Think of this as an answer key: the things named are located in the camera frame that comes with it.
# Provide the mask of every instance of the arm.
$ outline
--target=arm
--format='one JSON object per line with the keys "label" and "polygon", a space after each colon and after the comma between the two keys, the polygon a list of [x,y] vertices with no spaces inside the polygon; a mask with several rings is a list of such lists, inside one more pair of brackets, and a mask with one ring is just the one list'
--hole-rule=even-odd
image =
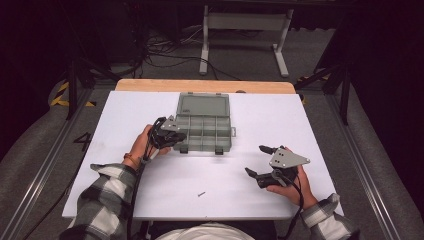
{"label": "arm", "polygon": [[[81,193],[77,216],[60,239],[126,239],[136,170],[140,165],[138,157],[144,154],[150,128],[146,126],[137,137],[129,152],[131,157],[124,158],[121,164],[91,165],[100,177]],[[170,148],[164,148],[159,154],[169,151]]]}
{"label": "arm", "polygon": [[[302,218],[311,229],[311,239],[347,239],[357,233],[357,229],[347,218],[334,212],[339,204],[339,195],[332,194],[320,202],[312,194],[308,177],[302,166],[298,166],[298,178],[295,183],[301,186],[304,197]],[[267,190],[287,197],[299,205],[300,196],[293,186],[268,186]]]}

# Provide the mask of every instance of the person's right hand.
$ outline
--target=person's right hand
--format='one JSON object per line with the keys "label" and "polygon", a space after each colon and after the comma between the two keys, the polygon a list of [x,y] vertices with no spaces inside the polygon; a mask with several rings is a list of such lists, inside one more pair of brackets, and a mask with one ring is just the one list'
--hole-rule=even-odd
{"label": "person's right hand", "polygon": [[[315,196],[312,194],[311,186],[309,185],[308,176],[306,176],[306,173],[303,170],[302,165],[297,166],[297,170],[299,173],[294,183],[298,187],[301,187],[303,200],[304,200],[303,209],[305,210],[317,204],[318,201],[315,198]],[[270,185],[266,188],[266,190],[269,192],[283,195],[287,197],[292,203],[299,206],[299,202],[300,202],[299,192],[292,185],[288,187],[282,187],[279,185]]]}

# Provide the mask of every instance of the yellow and black hazard tape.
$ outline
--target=yellow and black hazard tape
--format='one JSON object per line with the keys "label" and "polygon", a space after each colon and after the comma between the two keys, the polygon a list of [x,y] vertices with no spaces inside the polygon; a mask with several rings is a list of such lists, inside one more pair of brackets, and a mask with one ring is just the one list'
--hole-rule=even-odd
{"label": "yellow and black hazard tape", "polygon": [[[53,98],[52,102],[50,103],[50,106],[67,106],[69,107],[69,101],[68,100],[61,100],[63,94],[66,92],[66,89],[69,87],[68,79],[65,79],[63,81],[62,85],[60,86],[59,90],[56,93],[56,96]],[[95,107],[97,105],[97,102],[88,101],[85,106],[86,107]]]}

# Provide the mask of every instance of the hand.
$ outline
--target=hand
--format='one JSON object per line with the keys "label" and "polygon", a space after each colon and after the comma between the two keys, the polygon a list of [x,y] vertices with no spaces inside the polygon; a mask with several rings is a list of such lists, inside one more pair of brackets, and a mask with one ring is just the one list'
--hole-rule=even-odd
{"label": "hand", "polygon": [[[294,181],[294,183],[301,187],[302,195],[303,195],[303,210],[306,210],[313,205],[317,204],[318,201],[315,196],[312,194],[311,186],[309,185],[308,176],[306,176],[305,171],[303,170],[302,165],[297,166],[298,177]],[[299,206],[300,196],[299,192],[292,186],[282,187],[277,185],[270,185],[266,188],[267,191],[277,193],[287,197],[292,203]]]}
{"label": "hand", "polygon": [[[131,151],[129,152],[129,154],[131,154],[132,158],[136,161],[139,161],[139,158],[143,157],[145,149],[146,149],[146,145],[147,142],[149,141],[149,130],[152,128],[152,125],[147,125],[143,132],[141,134],[139,134],[136,138],[136,140],[134,141],[134,144],[131,148]],[[153,147],[152,145],[149,145],[149,149],[147,149],[147,154],[149,155],[149,157],[156,151],[156,148]],[[166,148],[162,148],[160,149],[158,155],[165,155],[167,154],[169,151],[171,151],[170,147],[166,147]],[[124,161],[122,162],[123,164],[132,167],[133,169],[137,170],[137,166],[128,158],[124,159]]]}

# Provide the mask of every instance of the white metal stand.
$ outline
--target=white metal stand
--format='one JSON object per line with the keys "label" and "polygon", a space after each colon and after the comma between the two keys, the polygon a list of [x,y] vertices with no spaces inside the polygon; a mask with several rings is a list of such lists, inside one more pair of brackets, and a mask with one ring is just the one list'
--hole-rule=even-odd
{"label": "white metal stand", "polygon": [[205,6],[203,17],[203,47],[199,73],[206,75],[208,72],[209,55],[209,29],[244,29],[244,30],[270,30],[281,31],[280,41],[273,44],[275,58],[282,77],[288,77],[289,73],[281,52],[287,31],[289,30],[293,10],[288,10],[286,14],[243,14],[243,13],[209,13],[208,6]]}

